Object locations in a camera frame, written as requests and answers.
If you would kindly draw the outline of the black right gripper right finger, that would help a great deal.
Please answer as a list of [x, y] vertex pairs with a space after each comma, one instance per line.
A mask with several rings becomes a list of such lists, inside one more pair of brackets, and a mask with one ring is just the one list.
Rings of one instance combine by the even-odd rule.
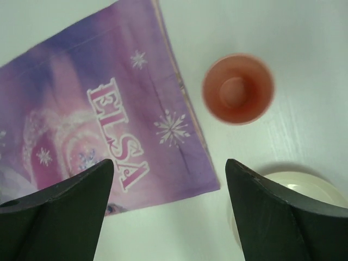
[[347, 260], [347, 209], [288, 189], [235, 159], [226, 180], [248, 261]]

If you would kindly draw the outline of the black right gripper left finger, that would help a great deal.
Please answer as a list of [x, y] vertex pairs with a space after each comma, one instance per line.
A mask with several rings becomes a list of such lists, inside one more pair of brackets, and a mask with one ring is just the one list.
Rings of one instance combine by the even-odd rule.
[[93, 260], [114, 176], [105, 159], [1, 204], [1, 260]]

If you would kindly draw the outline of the cream round plate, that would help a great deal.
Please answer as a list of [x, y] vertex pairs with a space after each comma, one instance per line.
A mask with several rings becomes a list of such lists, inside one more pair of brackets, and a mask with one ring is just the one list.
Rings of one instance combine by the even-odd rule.
[[[343, 207], [347, 209], [347, 199], [329, 182], [311, 174], [304, 172], [281, 171], [271, 173], [266, 177], [288, 189], [297, 193], [316, 199], [320, 202], [332, 204], [334, 206]], [[235, 228], [233, 230], [236, 238], [241, 242], [235, 221]]]

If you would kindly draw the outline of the pink plastic cup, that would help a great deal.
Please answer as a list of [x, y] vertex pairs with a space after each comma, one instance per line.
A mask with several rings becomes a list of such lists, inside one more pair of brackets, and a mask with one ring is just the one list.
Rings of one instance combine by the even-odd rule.
[[269, 68], [259, 58], [237, 53], [216, 61], [202, 82], [202, 96], [209, 112], [233, 125], [248, 124], [269, 108], [275, 84]]

